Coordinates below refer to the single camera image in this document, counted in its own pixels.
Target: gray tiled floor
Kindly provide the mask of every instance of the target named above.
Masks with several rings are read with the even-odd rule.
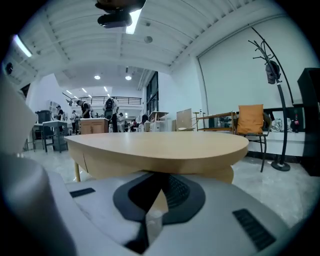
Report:
[[[61,174],[65,183],[76,180],[74,161],[68,151],[59,153],[49,147],[48,153],[37,149],[23,154],[40,163],[47,171]],[[290,166],[290,171],[281,172],[266,161],[263,173],[260,173],[261,160],[246,157],[233,166],[232,183],[271,208],[292,227],[308,216],[318,200],[320,177],[309,176],[298,163],[290,163]],[[92,179],[85,171],[80,173],[80,178],[82,181]]]

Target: coat rack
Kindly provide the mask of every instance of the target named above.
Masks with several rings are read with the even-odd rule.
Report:
[[[255,40],[252,42],[250,40],[248,40],[251,44],[253,44],[256,49],[256,50],[259,50],[262,54],[262,56],[259,56],[259,57],[254,57],[253,59],[263,59],[266,61],[265,64],[268,64],[272,73],[273,73],[273,76],[275,77],[275,81],[276,81],[276,85],[278,87],[278,91],[279,91],[279,94],[280,94],[280,99],[281,99],[281,104],[282,104],[282,111],[283,111],[283,123],[284,123],[284,135],[283,135],[283,146],[282,146],[282,154],[281,154],[281,158],[280,158],[280,162],[278,162],[277,160],[276,161],[273,161],[271,163],[271,166],[279,171],[282,171],[282,172],[287,172],[290,170],[290,165],[288,165],[286,162],[285,162],[285,155],[286,155],[286,148],[287,148],[287,138],[288,138],[288,120],[287,120],[287,110],[286,110],[286,102],[285,102],[285,97],[284,97],[284,93],[282,91],[282,88],[281,88],[281,82],[274,70],[274,67],[273,65],[271,64],[271,59],[275,58],[279,67],[281,68],[282,72],[283,72],[283,75],[285,77],[285,80],[286,80],[286,83],[288,85],[288,88],[289,88],[289,92],[290,92],[290,97],[291,97],[291,101],[292,101],[292,104],[294,103],[293,101],[293,97],[292,97],[292,93],[291,93],[291,89],[290,89],[290,86],[289,86],[289,83],[288,83],[288,80],[287,80],[287,77],[286,77],[286,74],[276,56],[276,54],[274,53],[274,51],[271,49],[271,47],[268,45],[268,43],[266,42],[266,40],[253,28],[251,27],[254,32],[256,32],[259,37],[262,39],[262,42],[261,44],[259,45]],[[271,51],[271,53],[273,54],[271,56],[271,54],[267,54],[266,53],[266,46],[269,48],[269,50]]]

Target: shelf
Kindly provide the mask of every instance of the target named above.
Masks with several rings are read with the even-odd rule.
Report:
[[[222,128],[201,128],[198,131],[212,131],[212,132],[217,132],[217,131],[233,131],[232,127],[222,127]]]
[[[222,114],[208,115],[208,116],[204,116],[204,117],[197,117],[196,119],[200,120],[200,119],[210,119],[210,118],[220,118],[220,117],[231,117],[232,113],[234,116],[236,115],[235,112],[228,112],[228,113],[222,113]]]

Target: chair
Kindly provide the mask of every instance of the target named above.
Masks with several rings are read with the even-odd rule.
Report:
[[[266,125],[268,125],[267,127],[267,134],[264,134],[264,133],[238,133],[237,131],[237,127],[238,127],[238,119],[239,118],[236,118],[234,120],[234,128],[235,128],[235,134],[236,135],[239,135],[239,136],[257,136],[259,137],[259,140],[252,140],[252,139],[248,139],[250,142],[257,142],[257,143],[260,143],[260,149],[261,149],[261,153],[263,154],[262,155],[262,165],[261,165],[261,173],[264,169],[264,165],[265,165],[265,159],[266,159],[266,152],[267,152],[267,137],[269,135],[269,132],[270,132],[270,128],[271,128],[271,123],[272,123],[272,120],[270,118],[269,115],[267,115],[266,113],[263,113],[263,127],[266,127]]]

